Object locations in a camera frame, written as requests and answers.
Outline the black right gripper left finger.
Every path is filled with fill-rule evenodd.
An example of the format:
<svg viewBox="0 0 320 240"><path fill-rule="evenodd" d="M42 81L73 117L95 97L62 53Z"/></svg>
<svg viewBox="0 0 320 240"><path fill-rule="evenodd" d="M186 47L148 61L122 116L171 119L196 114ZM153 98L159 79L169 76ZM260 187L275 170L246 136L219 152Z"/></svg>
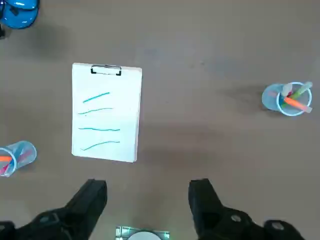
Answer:
<svg viewBox="0 0 320 240"><path fill-rule="evenodd" d="M12 221L0 222L2 240L88 240L108 201L105 180L87 180L61 208L44 211L17 228Z"/></svg>

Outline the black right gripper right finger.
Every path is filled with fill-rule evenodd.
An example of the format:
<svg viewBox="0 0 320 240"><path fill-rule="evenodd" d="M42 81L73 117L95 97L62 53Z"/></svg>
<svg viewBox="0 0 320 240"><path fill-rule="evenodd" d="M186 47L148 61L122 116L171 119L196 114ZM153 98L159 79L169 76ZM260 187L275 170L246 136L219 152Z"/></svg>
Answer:
<svg viewBox="0 0 320 240"><path fill-rule="evenodd" d="M209 179L191 180L188 203L199 240L303 240L290 223L270 219L262 226L243 211L224 206Z"/></svg>

